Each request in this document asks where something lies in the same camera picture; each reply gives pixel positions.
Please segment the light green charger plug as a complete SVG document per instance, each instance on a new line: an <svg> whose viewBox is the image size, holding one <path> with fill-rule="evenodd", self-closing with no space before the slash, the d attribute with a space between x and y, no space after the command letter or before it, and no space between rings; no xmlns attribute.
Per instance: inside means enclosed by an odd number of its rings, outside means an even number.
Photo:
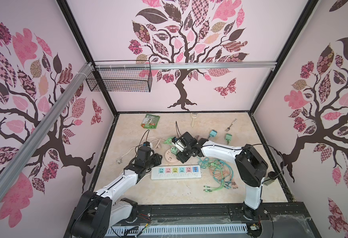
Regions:
<svg viewBox="0 0 348 238"><path fill-rule="evenodd" d="M171 153L174 154L174 155L177 155L179 152L179 150L176 148L176 147L172 147L171 148Z"/></svg>

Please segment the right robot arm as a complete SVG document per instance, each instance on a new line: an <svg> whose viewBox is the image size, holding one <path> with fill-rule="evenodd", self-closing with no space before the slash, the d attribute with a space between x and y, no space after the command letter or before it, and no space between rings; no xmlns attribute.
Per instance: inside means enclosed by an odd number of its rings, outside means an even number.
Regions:
<svg viewBox="0 0 348 238"><path fill-rule="evenodd" d="M268 164L253 145L233 147L212 142L206 138L199 140L188 132L181 137L174 137L172 145L179 150L177 159L182 163L190 157L213 157L237 166L241 180L245 183L245 199L243 210L256 213L262 203L262 185L267 174Z"/></svg>

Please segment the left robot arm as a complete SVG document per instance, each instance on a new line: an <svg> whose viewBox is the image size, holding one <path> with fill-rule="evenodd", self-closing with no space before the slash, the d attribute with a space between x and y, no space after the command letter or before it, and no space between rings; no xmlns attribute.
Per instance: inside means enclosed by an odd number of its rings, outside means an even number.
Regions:
<svg viewBox="0 0 348 238"><path fill-rule="evenodd" d="M108 185L97 191L84 192L76 205L65 238L103 238L109 227L121 220L136 219L137 203L121 196L140 182L146 174L161 165L163 156L149 146L141 146L137 155L123 172Z"/></svg>

